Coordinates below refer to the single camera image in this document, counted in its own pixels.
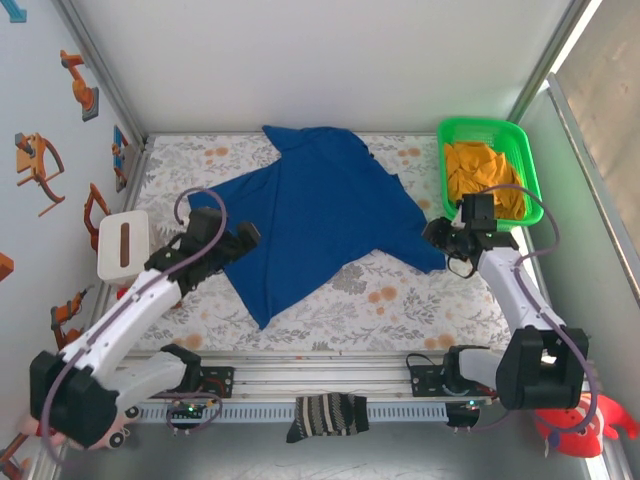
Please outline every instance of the green plastic basket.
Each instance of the green plastic basket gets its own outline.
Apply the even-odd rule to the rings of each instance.
[[[457,208],[449,200],[447,189],[447,166],[444,144],[455,142],[483,142],[496,152],[504,153],[507,161],[514,166],[523,186],[540,198],[540,186],[533,164],[529,139],[519,126],[489,118],[453,117],[438,126],[438,145],[440,147],[440,177],[442,181],[442,203],[446,216],[451,220],[456,216]],[[509,231],[514,227],[529,227],[542,218],[542,208],[525,195],[525,214],[522,220],[498,220],[498,230]]]

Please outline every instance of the yellow cloth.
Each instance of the yellow cloth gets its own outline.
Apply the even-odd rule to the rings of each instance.
[[[504,153],[494,152],[480,142],[448,143],[444,146],[447,163],[449,200],[462,200],[463,193],[477,193],[503,183],[522,185],[515,168]],[[525,214],[524,194],[514,189],[494,190],[496,218],[522,220]]]

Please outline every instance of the red stuffed toy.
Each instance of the red stuffed toy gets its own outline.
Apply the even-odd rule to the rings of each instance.
[[[559,428],[569,428],[577,425],[587,415],[591,405],[591,394],[584,393],[580,397],[580,403],[571,410],[565,409],[544,409],[536,410],[536,415],[543,418],[551,425]],[[575,433],[561,433],[559,444],[553,445],[555,449],[565,455],[572,457],[592,458],[602,453],[603,435],[608,438],[617,439],[618,432],[612,425],[623,428],[629,438],[638,436],[638,423],[633,419],[618,402],[605,395],[598,395],[598,408],[586,431]],[[551,441],[552,429],[536,421],[536,428],[542,438],[549,443]]]

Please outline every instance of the black and white sock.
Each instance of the black and white sock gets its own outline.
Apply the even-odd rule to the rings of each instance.
[[[287,443],[312,436],[356,435],[369,430],[367,399],[346,393],[296,398]]]

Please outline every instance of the blue cloth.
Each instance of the blue cloth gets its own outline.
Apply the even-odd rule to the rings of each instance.
[[[227,206],[228,228],[249,221],[262,235],[225,268],[260,328],[376,248],[423,272],[445,267],[421,237],[422,210],[356,135],[328,127],[264,132],[282,158],[212,188]],[[189,203],[217,207],[205,193]]]

